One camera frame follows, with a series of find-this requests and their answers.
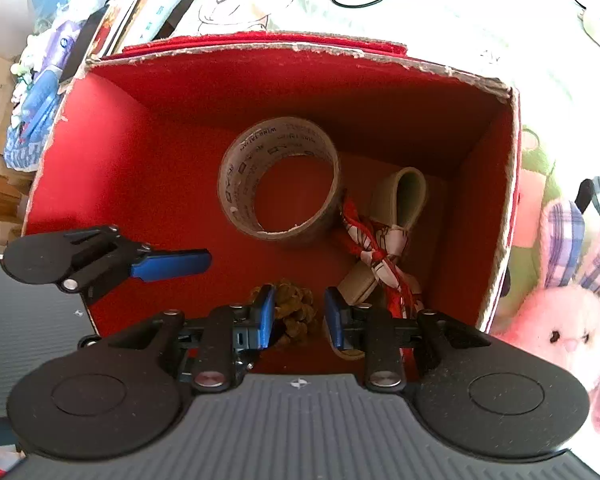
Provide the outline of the stack of books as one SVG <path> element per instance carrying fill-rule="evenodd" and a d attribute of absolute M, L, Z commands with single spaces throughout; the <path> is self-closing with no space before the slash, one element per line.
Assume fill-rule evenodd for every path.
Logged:
<path fill-rule="evenodd" d="M 65 89 L 86 60 L 100 60 L 156 39 L 182 0 L 108 0 L 71 40 L 59 87 Z"/>

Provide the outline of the blue pencil case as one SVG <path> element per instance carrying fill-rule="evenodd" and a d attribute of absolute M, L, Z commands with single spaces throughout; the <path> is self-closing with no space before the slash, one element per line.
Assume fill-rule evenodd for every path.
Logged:
<path fill-rule="evenodd" d="M 21 107 L 20 139 L 30 139 L 45 115 L 57 104 L 61 70 L 53 65 L 38 74 Z"/>

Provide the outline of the blue checkered cloth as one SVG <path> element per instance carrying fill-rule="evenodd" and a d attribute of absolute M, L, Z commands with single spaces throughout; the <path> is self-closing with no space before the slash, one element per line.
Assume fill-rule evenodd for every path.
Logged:
<path fill-rule="evenodd" d="M 45 115 L 30 139 L 24 142 L 20 139 L 22 104 L 17 106 L 15 113 L 12 114 L 12 124 L 7 129 L 3 152 L 4 162 L 9 169 L 22 172 L 38 170 L 38 164 L 61 101 L 62 96 L 58 96 L 57 104 Z"/>

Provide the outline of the brown pine cone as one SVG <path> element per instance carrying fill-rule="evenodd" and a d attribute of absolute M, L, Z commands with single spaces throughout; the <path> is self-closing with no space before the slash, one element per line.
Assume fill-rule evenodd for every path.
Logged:
<path fill-rule="evenodd" d="M 317 330 L 317 310 L 311 289 L 280 280 L 274 288 L 270 348 L 304 346 Z"/>

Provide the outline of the purple tissue pack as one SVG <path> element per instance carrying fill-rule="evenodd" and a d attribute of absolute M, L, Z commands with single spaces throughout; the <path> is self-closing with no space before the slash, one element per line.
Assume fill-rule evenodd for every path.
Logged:
<path fill-rule="evenodd" d="M 43 53 L 39 73 L 44 72 L 46 68 L 54 70 L 63 70 L 68 61 L 71 50 L 79 37 L 83 28 L 84 21 L 64 21 L 56 27 L 48 40 Z"/>

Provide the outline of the pink plush rabbit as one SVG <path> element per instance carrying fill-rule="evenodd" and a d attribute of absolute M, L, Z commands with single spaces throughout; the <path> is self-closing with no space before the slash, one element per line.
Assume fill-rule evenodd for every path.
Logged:
<path fill-rule="evenodd" d="M 539 234 L 538 284 L 495 336 L 573 374 L 591 396 L 600 432 L 600 232 L 582 252 L 581 211 L 569 200 L 552 200 Z"/>

